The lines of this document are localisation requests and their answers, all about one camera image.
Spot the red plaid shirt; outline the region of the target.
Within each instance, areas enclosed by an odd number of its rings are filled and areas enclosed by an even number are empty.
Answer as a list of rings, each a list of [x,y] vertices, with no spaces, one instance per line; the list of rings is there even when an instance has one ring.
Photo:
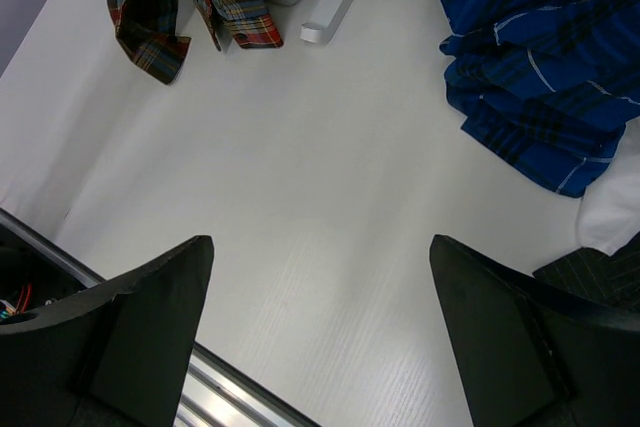
[[[212,41],[223,28],[242,49],[284,45],[265,0],[191,0]],[[107,0],[115,38],[129,60],[165,85],[186,59],[191,39],[176,33],[179,0]]]

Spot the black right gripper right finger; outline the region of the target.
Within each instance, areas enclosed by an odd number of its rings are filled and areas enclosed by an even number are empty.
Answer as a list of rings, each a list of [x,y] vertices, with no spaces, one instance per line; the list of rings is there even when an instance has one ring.
[[[598,304],[436,236],[430,265],[477,426],[635,426],[639,311]]]

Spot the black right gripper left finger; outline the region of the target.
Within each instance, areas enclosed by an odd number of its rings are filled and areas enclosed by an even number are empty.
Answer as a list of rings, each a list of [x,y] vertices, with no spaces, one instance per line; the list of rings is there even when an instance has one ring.
[[[4,426],[170,426],[204,308],[213,241],[1,324]]]

